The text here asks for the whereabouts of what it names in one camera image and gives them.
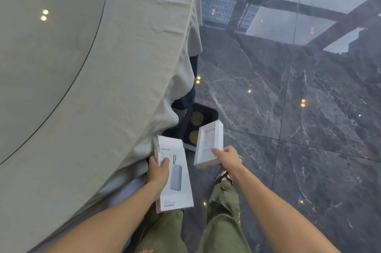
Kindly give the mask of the person's left hand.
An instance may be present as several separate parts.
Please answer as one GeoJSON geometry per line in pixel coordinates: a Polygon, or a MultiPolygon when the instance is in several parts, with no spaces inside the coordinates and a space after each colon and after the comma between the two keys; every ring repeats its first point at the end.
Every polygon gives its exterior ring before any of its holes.
{"type": "Polygon", "coordinates": [[[146,184],[153,189],[155,200],[157,200],[160,197],[160,194],[165,188],[169,178],[159,176],[159,167],[162,166],[162,164],[169,164],[169,159],[164,158],[161,164],[158,164],[154,156],[151,156],[149,158],[148,171],[146,173],[146,184]]]}

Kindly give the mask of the person's right hand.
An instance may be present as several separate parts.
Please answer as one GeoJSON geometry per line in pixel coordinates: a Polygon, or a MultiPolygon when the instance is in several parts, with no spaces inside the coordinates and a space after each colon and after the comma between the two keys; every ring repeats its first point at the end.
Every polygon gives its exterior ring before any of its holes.
{"type": "Polygon", "coordinates": [[[211,152],[221,162],[221,169],[223,171],[221,177],[229,178],[232,182],[237,181],[237,173],[243,167],[241,156],[236,149],[229,145],[222,150],[211,148],[211,152]]]}

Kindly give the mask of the white cardboard tray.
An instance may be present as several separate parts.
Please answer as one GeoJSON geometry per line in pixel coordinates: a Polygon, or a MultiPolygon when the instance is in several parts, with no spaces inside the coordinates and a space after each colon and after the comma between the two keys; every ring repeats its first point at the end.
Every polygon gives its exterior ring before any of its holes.
{"type": "Polygon", "coordinates": [[[198,169],[221,164],[220,160],[211,152],[211,148],[223,150],[223,124],[216,120],[204,126],[198,131],[194,166],[198,169]]]}

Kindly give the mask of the white power bank box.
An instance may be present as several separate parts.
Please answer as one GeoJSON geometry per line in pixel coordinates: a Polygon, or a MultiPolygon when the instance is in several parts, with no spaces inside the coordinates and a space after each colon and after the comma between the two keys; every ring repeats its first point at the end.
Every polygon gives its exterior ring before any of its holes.
{"type": "Polygon", "coordinates": [[[169,159],[169,177],[155,203],[156,213],[194,207],[188,164],[182,140],[157,135],[154,142],[157,163],[161,166],[164,159],[169,159]]]}

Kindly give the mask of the person's right forearm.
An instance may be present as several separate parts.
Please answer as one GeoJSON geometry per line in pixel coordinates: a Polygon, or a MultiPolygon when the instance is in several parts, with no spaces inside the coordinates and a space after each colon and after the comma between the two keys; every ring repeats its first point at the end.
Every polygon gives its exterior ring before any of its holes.
{"type": "Polygon", "coordinates": [[[274,253],[340,253],[308,219],[243,165],[228,169],[274,253]]]}

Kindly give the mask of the person's left forearm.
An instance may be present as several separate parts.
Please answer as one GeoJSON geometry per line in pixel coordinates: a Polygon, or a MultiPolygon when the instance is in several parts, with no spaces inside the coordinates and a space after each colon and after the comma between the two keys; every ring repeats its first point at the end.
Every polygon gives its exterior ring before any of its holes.
{"type": "Polygon", "coordinates": [[[159,194],[156,181],[147,183],[117,206],[81,223],[44,253],[121,253],[159,194]]]}

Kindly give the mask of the black and white sneaker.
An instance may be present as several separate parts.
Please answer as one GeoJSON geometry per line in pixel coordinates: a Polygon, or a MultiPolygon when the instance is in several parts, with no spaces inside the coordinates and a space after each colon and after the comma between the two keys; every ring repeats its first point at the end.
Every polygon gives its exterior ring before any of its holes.
{"type": "Polygon", "coordinates": [[[222,169],[221,173],[217,176],[214,181],[214,185],[220,184],[222,181],[228,181],[231,185],[234,184],[238,173],[243,168],[243,158],[241,155],[224,155],[221,161],[220,168],[222,169]]]}

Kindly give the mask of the black storage bin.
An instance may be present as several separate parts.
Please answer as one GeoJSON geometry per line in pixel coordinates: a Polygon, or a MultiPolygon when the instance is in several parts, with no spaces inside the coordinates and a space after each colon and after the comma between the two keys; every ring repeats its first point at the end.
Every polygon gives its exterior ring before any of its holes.
{"type": "Polygon", "coordinates": [[[194,102],[187,110],[180,111],[179,123],[162,135],[182,140],[185,149],[195,152],[199,128],[218,119],[219,113],[215,108],[194,102]]]}

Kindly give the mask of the olive green trousers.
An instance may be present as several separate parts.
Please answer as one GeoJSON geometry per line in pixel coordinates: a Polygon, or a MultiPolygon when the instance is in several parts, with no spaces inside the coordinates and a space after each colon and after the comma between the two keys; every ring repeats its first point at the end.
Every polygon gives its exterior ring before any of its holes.
{"type": "MultiPolygon", "coordinates": [[[[207,225],[196,253],[251,253],[241,229],[236,189],[227,179],[214,186],[207,208],[207,225]]],[[[146,214],[135,253],[188,253],[181,238],[184,210],[146,214]]]]}

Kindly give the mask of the grey tablecloth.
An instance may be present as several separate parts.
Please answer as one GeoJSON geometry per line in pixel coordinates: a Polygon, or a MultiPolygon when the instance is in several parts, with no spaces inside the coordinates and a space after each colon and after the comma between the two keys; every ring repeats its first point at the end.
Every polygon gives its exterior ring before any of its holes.
{"type": "Polygon", "coordinates": [[[201,0],[105,0],[92,48],[52,114],[0,164],[0,253],[43,252],[147,171],[193,87],[201,0]]]}

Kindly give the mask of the round glass turntable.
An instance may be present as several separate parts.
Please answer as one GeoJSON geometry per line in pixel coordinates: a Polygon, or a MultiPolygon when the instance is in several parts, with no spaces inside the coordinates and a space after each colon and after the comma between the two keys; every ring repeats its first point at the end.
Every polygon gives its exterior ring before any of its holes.
{"type": "Polygon", "coordinates": [[[0,0],[0,164],[40,128],[79,74],[105,0],[0,0]]]}

